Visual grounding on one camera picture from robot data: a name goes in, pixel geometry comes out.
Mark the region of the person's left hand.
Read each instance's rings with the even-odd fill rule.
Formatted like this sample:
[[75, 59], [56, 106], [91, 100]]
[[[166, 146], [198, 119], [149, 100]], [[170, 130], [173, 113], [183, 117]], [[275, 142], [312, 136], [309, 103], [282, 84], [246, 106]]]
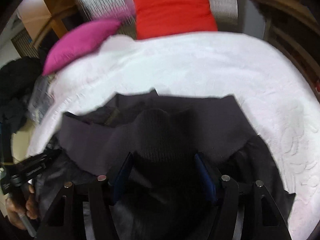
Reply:
[[28, 218], [35, 220], [39, 217], [39, 208], [38, 204], [35, 200], [35, 190], [33, 185], [28, 185], [28, 200], [26, 201], [25, 207], [20, 206], [15, 200], [13, 200], [10, 196], [5, 200], [5, 207], [7, 210], [7, 217], [9, 222], [21, 229], [26, 230], [23, 222], [21, 221], [21, 217], [26, 215]]

